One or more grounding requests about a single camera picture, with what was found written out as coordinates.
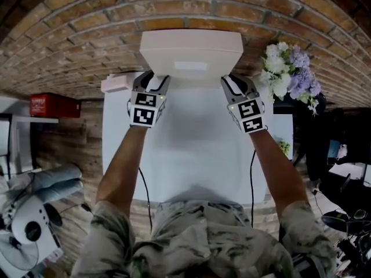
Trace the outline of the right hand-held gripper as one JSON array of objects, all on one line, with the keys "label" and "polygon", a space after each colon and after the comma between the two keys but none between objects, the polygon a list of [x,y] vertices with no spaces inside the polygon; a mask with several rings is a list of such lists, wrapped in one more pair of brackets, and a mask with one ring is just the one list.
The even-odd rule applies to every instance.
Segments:
[{"label": "right hand-held gripper", "polygon": [[221,87],[228,102],[228,112],[241,132],[251,134],[265,130],[265,106],[250,78],[237,74],[223,76]]}]

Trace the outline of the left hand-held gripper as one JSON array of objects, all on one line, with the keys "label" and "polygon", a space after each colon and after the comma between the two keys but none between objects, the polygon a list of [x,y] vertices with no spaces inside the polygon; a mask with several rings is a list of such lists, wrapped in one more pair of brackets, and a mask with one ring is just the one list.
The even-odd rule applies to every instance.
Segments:
[{"label": "left hand-held gripper", "polygon": [[152,70],[149,70],[139,75],[133,82],[129,114],[131,126],[154,127],[166,107],[170,76],[165,76],[157,89],[147,92],[147,86],[153,79],[158,78]]}]

